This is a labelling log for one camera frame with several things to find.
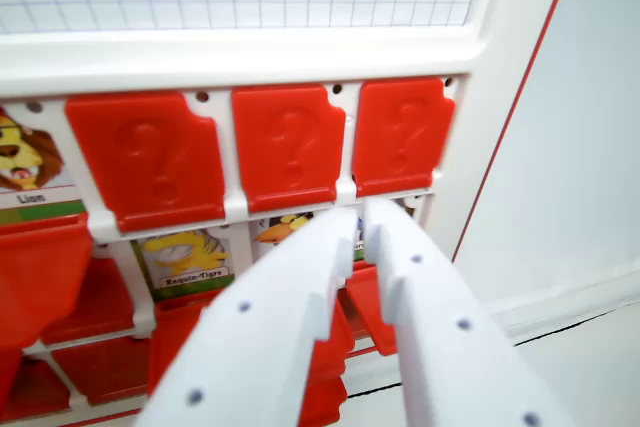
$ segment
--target green stripe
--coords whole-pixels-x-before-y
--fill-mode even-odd
[[[41,220],[86,212],[81,200],[56,202],[55,204],[46,205],[31,205],[29,207],[20,207],[17,210],[23,221]]]

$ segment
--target yellow cartoon character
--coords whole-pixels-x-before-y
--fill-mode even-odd
[[[0,187],[39,189],[61,170],[49,134],[21,127],[0,110]]]
[[[270,227],[262,232],[256,241],[262,244],[277,245],[284,239],[289,237],[292,233],[309,222],[309,219],[313,217],[313,214],[289,214],[284,215],[278,219],[271,219],[269,222]]]
[[[216,269],[229,258],[220,241],[202,229],[151,237],[142,248],[153,255],[157,265],[170,268],[171,275],[192,267]]]

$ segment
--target white plastic frame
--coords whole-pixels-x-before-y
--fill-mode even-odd
[[[466,74],[425,225],[451,256],[551,3],[473,0],[459,28],[6,35],[0,98]]]

